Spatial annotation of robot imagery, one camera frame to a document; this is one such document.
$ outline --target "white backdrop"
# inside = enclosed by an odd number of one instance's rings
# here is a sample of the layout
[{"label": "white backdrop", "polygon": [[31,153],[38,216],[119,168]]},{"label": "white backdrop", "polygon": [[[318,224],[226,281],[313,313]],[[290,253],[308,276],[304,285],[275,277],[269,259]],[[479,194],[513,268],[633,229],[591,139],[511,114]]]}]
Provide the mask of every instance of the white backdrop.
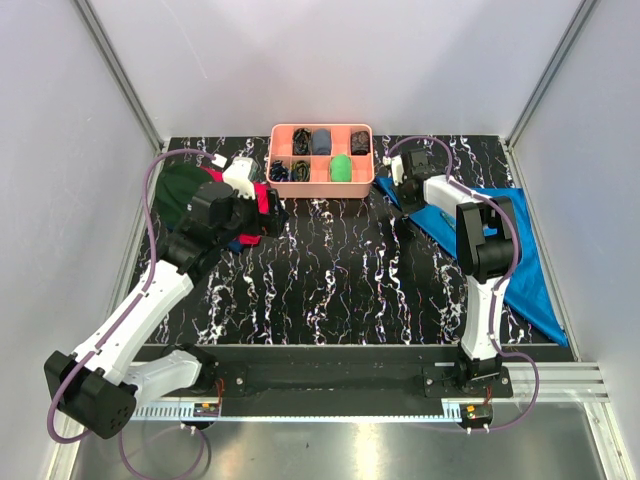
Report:
[{"label": "white backdrop", "polygon": [[516,145],[586,360],[640,473],[640,4],[600,2]]},{"label": "white backdrop", "polygon": [[160,134],[507,135],[579,0],[93,0]]},{"label": "white backdrop", "polygon": [[151,148],[72,2],[0,2],[2,478],[42,479],[43,366],[106,318]]}]

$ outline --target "dark blue cloth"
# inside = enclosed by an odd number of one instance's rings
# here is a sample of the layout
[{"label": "dark blue cloth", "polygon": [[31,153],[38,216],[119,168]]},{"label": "dark blue cloth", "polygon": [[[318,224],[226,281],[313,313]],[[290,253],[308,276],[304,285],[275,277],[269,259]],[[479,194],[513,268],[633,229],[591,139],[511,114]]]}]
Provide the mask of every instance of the dark blue cloth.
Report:
[{"label": "dark blue cloth", "polygon": [[[398,205],[391,189],[392,179],[376,177],[376,183]],[[568,346],[567,336],[553,313],[551,299],[544,283],[524,192],[519,188],[476,188],[474,190],[491,197],[509,197],[515,209],[522,245],[522,260],[507,286],[505,302],[552,341],[563,347]],[[438,242],[447,253],[453,257],[456,256],[455,219],[433,205],[409,215],[409,218]]]}]

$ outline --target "pink storage box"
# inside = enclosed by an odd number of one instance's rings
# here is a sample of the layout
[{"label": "pink storage box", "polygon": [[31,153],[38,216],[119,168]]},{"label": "pink storage box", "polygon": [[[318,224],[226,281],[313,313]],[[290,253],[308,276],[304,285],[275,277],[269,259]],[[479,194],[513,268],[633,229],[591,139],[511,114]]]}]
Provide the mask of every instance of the pink storage box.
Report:
[{"label": "pink storage box", "polygon": [[[293,132],[298,128],[308,128],[311,134],[321,128],[331,132],[331,155],[293,155]],[[351,134],[366,130],[369,132],[369,153],[351,155]],[[332,182],[329,164],[336,155],[346,154],[351,158],[351,182]],[[298,160],[311,165],[308,182],[274,182],[269,179],[271,164],[281,160],[285,167]],[[267,179],[272,188],[278,190],[282,198],[365,198],[373,182],[373,133],[368,125],[357,124],[281,124],[271,131],[271,149],[267,162]]]}]

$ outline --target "metallic floor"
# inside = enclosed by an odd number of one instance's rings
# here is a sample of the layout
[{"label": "metallic floor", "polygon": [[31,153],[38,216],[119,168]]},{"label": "metallic floor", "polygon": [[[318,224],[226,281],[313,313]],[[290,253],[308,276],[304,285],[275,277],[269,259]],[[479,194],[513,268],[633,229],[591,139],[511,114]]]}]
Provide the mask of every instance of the metallic floor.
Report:
[{"label": "metallic floor", "polygon": [[[495,408],[496,425],[518,413],[511,404]],[[195,458],[199,440],[187,432],[172,430],[149,442],[169,426],[132,422],[125,429],[125,449],[142,474],[172,478]],[[190,478],[605,478],[585,414],[574,404],[539,404],[520,426],[488,436],[438,433],[407,424],[224,422],[206,430],[206,436],[205,458]],[[90,437],[80,446],[71,478],[134,477],[122,465],[115,439]]]}]

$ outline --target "black marble table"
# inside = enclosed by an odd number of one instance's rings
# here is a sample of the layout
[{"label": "black marble table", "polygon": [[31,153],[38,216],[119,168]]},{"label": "black marble table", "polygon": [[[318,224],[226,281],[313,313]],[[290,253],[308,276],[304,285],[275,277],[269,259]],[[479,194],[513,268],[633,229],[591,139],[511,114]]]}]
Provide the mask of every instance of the black marble table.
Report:
[{"label": "black marble table", "polygon": [[[375,137],[376,174],[401,137]],[[510,187],[498,137],[440,137],[454,152],[454,174],[469,186]],[[422,145],[444,171],[446,153]],[[268,137],[173,138],[226,157],[255,158],[263,168]],[[175,163],[209,164],[186,155]],[[456,262],[372,186],[364,200],[286,200],[291,218],[279,239],[239,256],[225,254],[208,280],[180,302],[151,344],[452,344],[464,332],[467,289]],[[166,230],[154,214],[156,234]],[[141,245],[133,282],[148,263]],[[550,343],[505,306],[503,343]]]}]

